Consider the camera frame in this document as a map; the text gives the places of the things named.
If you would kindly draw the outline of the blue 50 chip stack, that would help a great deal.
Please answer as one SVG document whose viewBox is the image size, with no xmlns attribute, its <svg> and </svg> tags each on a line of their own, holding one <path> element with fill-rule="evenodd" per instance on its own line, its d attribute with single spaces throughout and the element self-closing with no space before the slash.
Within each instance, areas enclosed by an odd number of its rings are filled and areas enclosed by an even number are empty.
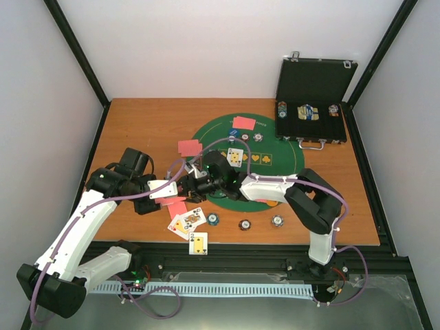
<svg viewBox="0 0 440 330">
<path fill-rule="evenodd" d="M 219 224 L 219 216 L 216 213 L 210 213 L 206 216 L 206 221 L 209 226 L 217 226 Z"/>
</svg>

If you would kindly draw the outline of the two of hearts card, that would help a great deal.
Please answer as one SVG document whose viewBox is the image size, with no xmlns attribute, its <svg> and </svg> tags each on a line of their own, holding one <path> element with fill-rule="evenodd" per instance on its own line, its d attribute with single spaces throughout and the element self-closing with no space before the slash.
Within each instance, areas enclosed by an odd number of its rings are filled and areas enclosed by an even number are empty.
<svg viewBox="0 0 440 330">
<path fill-rule="evenodd" d="M 195 231 L 195 226 L 181 215 L 176 215 L 168 225 L 168 229 L 182 239 L 188 240 L 190 233 Z"/>
</svg>

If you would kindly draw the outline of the two of spades card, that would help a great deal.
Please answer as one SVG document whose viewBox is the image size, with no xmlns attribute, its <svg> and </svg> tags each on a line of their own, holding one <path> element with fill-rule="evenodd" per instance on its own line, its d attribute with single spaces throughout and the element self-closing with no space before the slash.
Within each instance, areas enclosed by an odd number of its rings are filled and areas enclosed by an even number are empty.
<svg viewBox="0 0 440 330">
<path fill-rule="evenodd" d="M 189 255 L 208 254 L 208 233 L 191 232 L 189 236 Z"/>
</svg>

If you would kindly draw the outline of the spade card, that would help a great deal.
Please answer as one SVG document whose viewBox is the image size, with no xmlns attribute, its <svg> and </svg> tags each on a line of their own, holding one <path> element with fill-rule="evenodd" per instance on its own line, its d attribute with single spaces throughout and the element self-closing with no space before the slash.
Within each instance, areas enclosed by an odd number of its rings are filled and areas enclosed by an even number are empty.
<svg viewBox="0 0 440 330">
<path fill-rule="evenodd" d="M 229 148 L 226 158 L 231 167 L 240 168 L 243 162 L 243 149 Z"/>
</svg>

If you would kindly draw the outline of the brown 100 chip stack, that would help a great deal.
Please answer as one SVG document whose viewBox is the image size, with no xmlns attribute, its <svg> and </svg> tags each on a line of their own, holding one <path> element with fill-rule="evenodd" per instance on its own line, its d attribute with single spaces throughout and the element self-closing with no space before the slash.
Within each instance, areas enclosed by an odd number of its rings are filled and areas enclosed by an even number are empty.
<svg viewBox="0 0 440 330">
<path fill-rule="evenodd" d="M 239 229 L 243 230 L 243 231 L 246 231 L 246 230 L 249 230 L 251 228 L 251 225 L 252 224 L 247 219 L 244 219 L 244 220 L 241 220 L 239 222 Z"/>
</svg>

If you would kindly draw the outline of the blue orange 10 chip stack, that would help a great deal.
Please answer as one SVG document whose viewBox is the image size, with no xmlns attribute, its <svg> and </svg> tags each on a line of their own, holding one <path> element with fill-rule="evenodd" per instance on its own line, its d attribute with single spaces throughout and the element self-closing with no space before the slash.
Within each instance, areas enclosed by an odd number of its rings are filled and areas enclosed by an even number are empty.
<svg viewBox="0 0 440 330">
<path fill-rule="evenodd" d="M 274 215 L 272 217 L 272 225 L 279 228 L 284 224 L 284 219 L 280 215 Z"/>
</svg>

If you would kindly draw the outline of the blue orange chips top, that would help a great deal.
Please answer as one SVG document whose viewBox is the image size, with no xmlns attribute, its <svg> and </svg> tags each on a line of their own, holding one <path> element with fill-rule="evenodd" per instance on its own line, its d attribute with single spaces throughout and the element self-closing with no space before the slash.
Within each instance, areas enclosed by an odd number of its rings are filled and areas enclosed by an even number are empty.
<svg viewBox="0 0 440 330">
<path fill-rule="evenodd" d="M 254 141 L 255 142 L 262 142 L 263 141 L 263 135 L 260 133 L 255 133 L 253 135 Z"/>
</svg>

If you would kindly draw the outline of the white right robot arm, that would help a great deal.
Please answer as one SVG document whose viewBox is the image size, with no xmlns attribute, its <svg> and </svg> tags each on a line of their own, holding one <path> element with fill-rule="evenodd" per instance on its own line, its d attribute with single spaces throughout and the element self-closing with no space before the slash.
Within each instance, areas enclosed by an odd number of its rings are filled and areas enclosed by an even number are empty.
<svg viewBox="0 0 440 330">
<path fill-rule="evenodd" d="M 310 233 L 309 258 L 321 265 L 336 252 L 338 222 L 348 210 L 342 195 L 310 168 L 288 176 L 270 176 L 240 171 L 225 156 L 210 151 L 203 156 L 207 173 L 194 162 L 186 165 L 187 175 L 177 180 L 178 195 L 200 203 L 209 194 L 221 192 L 233 201 L 270 200 L 290 206 Z"/>
</svg>

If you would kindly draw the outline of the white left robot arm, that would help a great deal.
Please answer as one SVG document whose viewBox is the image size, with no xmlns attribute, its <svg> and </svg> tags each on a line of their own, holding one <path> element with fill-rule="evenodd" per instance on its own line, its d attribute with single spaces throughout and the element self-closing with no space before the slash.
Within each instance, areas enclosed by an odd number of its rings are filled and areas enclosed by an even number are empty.
<svg viewBox="0 0 440 330">
<path fill-rule="evenodd" d="M 153 164 L 149 155 L 127 148 L 119 162 L 95 170 L 53 244 L 35 264 L 20 266 L 16 277 L 30 300 L 32 321 L 38 306 L 69 318 L 86 295 L 108 278 L 122 272 L 133 277 L 142 271 L 140 248 L 123 240 L 86 263 L 81 260 L 101 225 L 120 204 L 120 197 L 149 191 L 147 183 L 156 176 L 144 170 Z"/>
</svg>

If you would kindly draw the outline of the round green poker mat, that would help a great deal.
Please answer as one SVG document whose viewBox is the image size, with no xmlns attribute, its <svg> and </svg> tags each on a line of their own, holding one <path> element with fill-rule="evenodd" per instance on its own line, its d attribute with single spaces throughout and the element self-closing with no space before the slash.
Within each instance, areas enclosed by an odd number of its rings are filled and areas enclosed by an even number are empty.
<svg viewBox="0 0 440 330">
<path fill-rule="evenodd" d="M 249 130 L 241 124 L 238 128 L 242 134 L 248 134 L 250 139 L 246 144 L 251 150 L 251 167 L 253 173 L 262 175 L 291 175 L 305 167 L 305 156 L 296 142 L 279 140 L 275 134 L 275 120 L 264 115 L 255 113 L 232 113 L 219 116 L 211 121 L 204 122 L 197 127 L 190 136 L 192 140 L 199 140 L 203 147 L 206 147 L 215 140 L 228 136 L 228 131 L 233 129 L 234 119 L 240 117 L 241 121 L 249 122 L 254 120 L 254 128 Z M 253 135 L 263 135 L 262 142 L 255 142 Z M 216 192 L 207 197 L 202 203 L 203 209 L 209 213 L 216 213 L 218 216 L 239 213 L 251 215 L 267 213 L 269 216 L 281 215 L 283 204 L 278 203 L 270 207 L 266 203 L 256 201 L 233 201 L 225 197 L 222 192 Z"/>
</svg>

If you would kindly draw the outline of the chip stack in case left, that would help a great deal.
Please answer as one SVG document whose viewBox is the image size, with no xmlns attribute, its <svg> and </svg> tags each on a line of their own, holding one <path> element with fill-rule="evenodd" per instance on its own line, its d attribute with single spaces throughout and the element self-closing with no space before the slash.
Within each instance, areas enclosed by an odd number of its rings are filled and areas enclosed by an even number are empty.
<svg viewBox="0 0 440 330">
<path fill-rule="evenodd" d="M 278 102 L 277 105 L 277 114 L 279 118 L 286 118 L 287 117 L 287 103 L 284 101 Z"/>
</svg>

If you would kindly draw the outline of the chip stack in case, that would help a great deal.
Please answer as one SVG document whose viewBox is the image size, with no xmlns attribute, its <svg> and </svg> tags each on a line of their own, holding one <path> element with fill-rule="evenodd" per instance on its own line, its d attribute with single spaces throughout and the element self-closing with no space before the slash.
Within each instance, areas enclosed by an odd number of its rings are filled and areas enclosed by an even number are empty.
<svg viewBox="0 0 440 330">
<path fill-rule="evenodd" d="M 337 104 L 330 105 L 328 110 L 329 110 L 329 115 L 330 116 L 338 117 L 340 115 L 339 114 L 340 108 L 339 108 L 339 106 Z"/>
<path fill-rule="evenodd" d="M 277 105 L 277 114 L 279 118 L 286 118 L 287 117 L 287 103 L 284 101 L 278 102 Z"/>
</svg>

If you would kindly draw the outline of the black poker case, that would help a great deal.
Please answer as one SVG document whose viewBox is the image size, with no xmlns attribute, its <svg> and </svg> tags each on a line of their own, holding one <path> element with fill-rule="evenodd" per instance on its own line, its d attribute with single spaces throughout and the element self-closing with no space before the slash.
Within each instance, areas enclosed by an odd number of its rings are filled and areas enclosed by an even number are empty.
<svg viewBox="0 0 440 330">
<path fill-rule="evenodd" d="M 283 58 L 276 89 L 274 117 L 276 137 L 297 142 L 302 149 L 320 151 L 326 144 L 344 144 L 343 98 L 358 63 L 354 60 L 304 58 L 294 51 Z M 287 117 L 279 118 L 278 102 L 287 103 Z M 311 105 L 319 120 L 298 119 L 297 107 Z M 329 106 L 338 105 L 339 116 L 329 115 Z"/>
</svg>

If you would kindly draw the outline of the chip stack in case right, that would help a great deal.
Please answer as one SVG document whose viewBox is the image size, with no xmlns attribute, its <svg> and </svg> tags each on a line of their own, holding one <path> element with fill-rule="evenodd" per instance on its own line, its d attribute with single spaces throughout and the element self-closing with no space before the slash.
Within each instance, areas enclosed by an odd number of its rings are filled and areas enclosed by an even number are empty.
<svg viewBox="0 0 440 330">
<path fill-rule="evenodd" d="M 337 104 L 330 105 L 328 110 L 329 110 L 329 115 L 330 116 L 338 117 L 340 115 L 339 114 L 340 108 L 339 108 L 339 106 Z"/>
</svg>

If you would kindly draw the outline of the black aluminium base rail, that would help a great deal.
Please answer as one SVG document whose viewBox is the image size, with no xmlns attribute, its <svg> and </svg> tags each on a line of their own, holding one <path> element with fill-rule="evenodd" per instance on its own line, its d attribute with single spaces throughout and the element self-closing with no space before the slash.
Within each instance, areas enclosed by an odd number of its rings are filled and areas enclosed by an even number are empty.
<svg viewBox="0 0 440 330">
<path fill-rule="evenodd" d="M 207 255 L 194 256 L 187 243 L 140 243 L 139 265 L 146 265 L 153 278 L 167 273 L 268 273 L 284 274 L 290 281 L 330 283 L 344 267 L 347 279 L 364 278 L 365 274 L 402 275 L 414 279 L 406 257 L 393 253 L 388 246 L 359 247 L 334 254 L 327 266 L 310 261 L 304 245 L 234 245 L 210 244 Z"/>
</svg>

